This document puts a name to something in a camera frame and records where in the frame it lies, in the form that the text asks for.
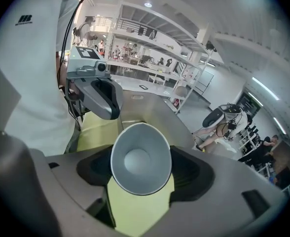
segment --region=white lab coat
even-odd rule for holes
[[[227,117],[226,114],[224,114],[224,116],[227,122],[231,120]],[[236,128],[234,130],[229,130],[230,132],[229,138],[233,138],[234,136],[236,136],[237,133],[244,130],[246,126],[248,125],[247,114],[244,111],[241,111],[241,113],[237,114],[237,117],[234,118],[234,120],[236,123]]]

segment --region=logo on sleeve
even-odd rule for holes
[[[24,25],[24,24],[32,24],[31,18],[32,18],[32,15],[22,15],[18,23],[16,24],[16,26]]]

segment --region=white shelf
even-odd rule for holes
[[[139,35],[137,35],[137,33],[128,33],[128,32],[125,32],[123,30],[114,30],[113,34],[115,34],[115,37],[118,39],[127,40],[127,41],[134,42],[136,44],[146,46],[147,48],[154,49],[158,52],[161,52],[163,54],[166,54],[166,55],[174,58],[175,60],[178,60],[184,64],[193,66],[193,67],[201,70],[201,68],[199,68],[197,64],[194,64],[193,62],[186,59],[181,54],[177,54],[171,48],[168,48],[167,46],[165,46],[163,43],[153,41],[145,35],[139,36]]]
[[[164,80],[162,79],[162,78],[160,78],[160,77],[156,77],[155,78],[155,76],[148,76],[153,82],[157,82],[157,83],[159,83],[159,82],[162,82],[162,83],[164,83]]]
[[[176,111],[177,111],[177,108],[172,104],[172,102],[169,101],[169,99],[166,99],[164,102],[168,105],[168,107],[169,107],[173,112],[176,112]]]
[[[206,48],[185,28],[177,24],[170,18],[144,6],[137,4],[123,2],[122,3],[121,19],[126,21],[138,23],[155,29],[163,34],[173,38],[180,45],[186,46],[191,50],[209,54]],[[146,16],[146,23],[142,22],[144,17],[133,20],[134,15]]]
[[[173,74],[169,74],[169,73],[165,73],[165,72],[162,72],[162,71],[153,70],[153,69],[150,69],[150,68],[144,68],[144,67],[141,67],[141,66],[138,66],[138,65],[132,65],[132,64],[129,64],[129,63],[126,63],[126,62],[114,61],[113,59],[109,59],[107,61],[107,64],[108,65],[119,66],[119,67],[124,67],[124,68],[129,68],[129,69],[141,70],[141,71],[145,71],[145,72],[148,72],[148,73],[160,75],[160,76],[163,76],[165,78],[170,78],[170,79],[173,79],[173,80],[179,80],[180,79],[179,76],[177,77],[177,76],[175,76]]]
[[[180,97],[177,94],[175,94],[173,88],[171,87],[162,86],[162,85],[152,83],[149,81],[139,80],[139,79],[130,78],[130,77],[117,76],[117,75],[111,75],[111,79],[116,81],[119,85],[121,85],[123,90],[147,92],[147,93],[153,93],[159,96],[178,98],[178,99],[184,100],[184,97]],[[140,85],[144,85],[148,89],[142,89]]]

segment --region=white table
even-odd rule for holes
[[[178,98],[178,99],[184,100],[184,97],[178,96],[174,92],[174,89],[171,87],[163,86],[163,85],[152,83],[145,80],[124,77],[124,76],[117,76],[117,75],[111,75],[111,79],[116,81],[119,85],[121,85],[123,90],[147,92],[147,93],[153,93],[159,96],[164,96],[167,98]]]
[[[157,77],[157,75],[155,75],[155,76],[148,76],[148,80],[147,81],[149,81],[149,79],[151,79],[153,81],[153,83],[155,83],[155,81],[157,83],[162,82],[163,85],[165,85],[165,82],[166,82],[166,80],[163,80],[162,78]]]
[[[176,76],[173,73],[165,73],[165,72],[162,72],[162,71],[158,71],[156,69],[144,68],[144,67],[141,67],[139,65],[132,65],[132,64],[129,64],[129,63],[126,63],[126,62],[113,61],[112,59],[109,59],[107,61],[107,64],[108,65],[118,66],[118,67],[141,70],[141,71],[145,71],[145,72],[152,73],[152,74],[155,74],[155,75],[163,76],[164,78],[170,78],[170,79],[173,79],[173,80],[176,80],[176,81],[181,79],[179,75]]]

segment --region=ceiling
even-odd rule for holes
[[[119,0],[92,0],[94,6]],[[246,89],[285,128],[290,143],[290,23],[275,0],[124,0],[186,25],[194,36],[211,27],[210,40],[225,67],[246,79]],[[256,77],[280,100],[252,80]]]

